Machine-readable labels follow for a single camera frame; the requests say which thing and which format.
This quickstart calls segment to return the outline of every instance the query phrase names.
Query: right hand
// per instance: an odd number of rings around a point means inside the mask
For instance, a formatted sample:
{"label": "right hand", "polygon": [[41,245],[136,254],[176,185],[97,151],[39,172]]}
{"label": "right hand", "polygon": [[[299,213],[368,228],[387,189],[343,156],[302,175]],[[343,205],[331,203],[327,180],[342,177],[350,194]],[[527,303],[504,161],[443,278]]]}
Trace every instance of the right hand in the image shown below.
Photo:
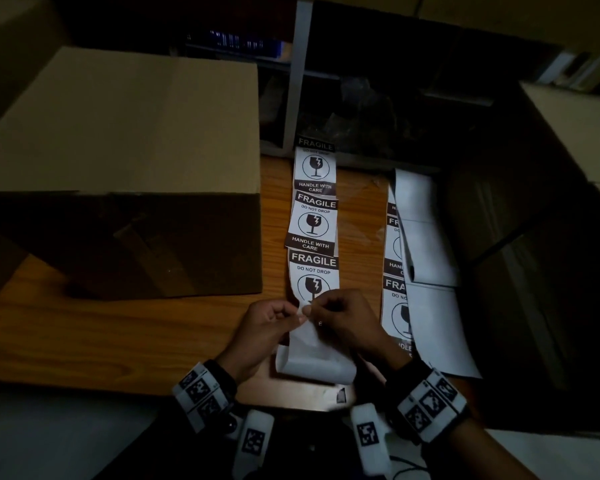
{"label": "right hand", "polygon": [[313,322],[330,327],[346,345],[376,366],[384,362],[391,369],[399,369],[411,359],[384,331],[360,290],[326,291],[302,311]]}

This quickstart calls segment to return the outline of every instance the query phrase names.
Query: person's arm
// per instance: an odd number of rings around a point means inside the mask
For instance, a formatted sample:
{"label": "person's arm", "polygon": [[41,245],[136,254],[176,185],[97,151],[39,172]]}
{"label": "person's arm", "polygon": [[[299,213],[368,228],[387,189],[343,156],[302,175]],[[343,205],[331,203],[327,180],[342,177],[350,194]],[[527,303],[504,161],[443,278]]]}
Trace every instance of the person's arm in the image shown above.
{"label": "person's arm", "polygon": [[[297,315],[297,308],[284,300],[257,301],[248,307],[229,345],[215,360],[204,363],[206,374],[213,376],[229,405],[233,403],[237,386],[256,373],[282,336],[305,321],[304,316]],[[183,393],[187,394],[196,382],[198,378],[188,374],[180,382]],[[192,392],[192,401],[194,397],[198,396]],[[229,410],[227,407],[205,415],[204,427],[196,433],[191,411],[186,411],[175,397],[165,398],[151,426],[96,479],[229,477],[233,450],[223,440],[228,432]]]}
{"label": "person's arm", "polygon": [[[384,331],[359,290],[327,291],[305,306],[303,313],[312,321],[321,321],[332,328],[346,345],[375,365],[387,378],[388,388],[405,374],[416,373],[407,368],[414,369],[417,364],[411,363],[411,356]],[[428,457],[452,454],[480,480],[537,480],[484,428],[465,415],[458,416],[458,421],[427,445],[431,451]]]}

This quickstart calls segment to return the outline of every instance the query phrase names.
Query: white wrist strap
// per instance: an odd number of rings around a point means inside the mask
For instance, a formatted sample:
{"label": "white wrist strap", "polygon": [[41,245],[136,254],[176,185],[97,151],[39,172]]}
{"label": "white wrist strap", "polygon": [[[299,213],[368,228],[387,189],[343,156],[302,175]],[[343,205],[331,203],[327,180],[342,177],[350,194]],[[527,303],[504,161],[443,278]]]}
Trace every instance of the white wrist strap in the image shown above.
{"label": "white wrist strap", "polygon": [[199,362],[176,386],[172,393],[197,433],[209,421],[229,407],[229,401],[211,372]]}
{"label": "white wrist strap", "polygon": [[398,404],[398,411],[424,443],[431,443],[466,406],[466,399],[439,371],[425,380]]}

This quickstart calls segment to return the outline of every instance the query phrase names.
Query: left hand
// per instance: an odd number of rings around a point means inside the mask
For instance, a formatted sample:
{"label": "left hand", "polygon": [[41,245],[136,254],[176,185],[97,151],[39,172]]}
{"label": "left hand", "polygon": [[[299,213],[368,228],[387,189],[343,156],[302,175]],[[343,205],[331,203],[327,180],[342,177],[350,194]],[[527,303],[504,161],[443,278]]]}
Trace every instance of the left hand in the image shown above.
{"label": "left hand", "polygon": [[307,318],[288,301],[271,299],[256,301],[247,308],[229,345],[216,357],[216,362],[238,384],[250,379],[262,361],[272,354],[282,336],[295,330]]}

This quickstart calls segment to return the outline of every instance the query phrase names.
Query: wristband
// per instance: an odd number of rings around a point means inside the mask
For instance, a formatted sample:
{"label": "wristband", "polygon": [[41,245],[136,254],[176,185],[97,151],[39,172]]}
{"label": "wristband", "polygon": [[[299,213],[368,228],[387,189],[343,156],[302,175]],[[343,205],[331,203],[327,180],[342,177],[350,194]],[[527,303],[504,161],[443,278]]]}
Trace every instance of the wristband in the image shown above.
{"label": "wristband", "polygon": [[398,371],[392,383],[387,382],[387,389],[401,418],[423,443],[431,443],[450,431],[457,418],[464,417],[464,396],[439,371],[421,360],[414,360]]}
{"label": "wristband", "polygon": [[231,405],[218,380],[202,363],[198,363],[173,387],[172,393],[187,415],[193,430],[202,431]]}

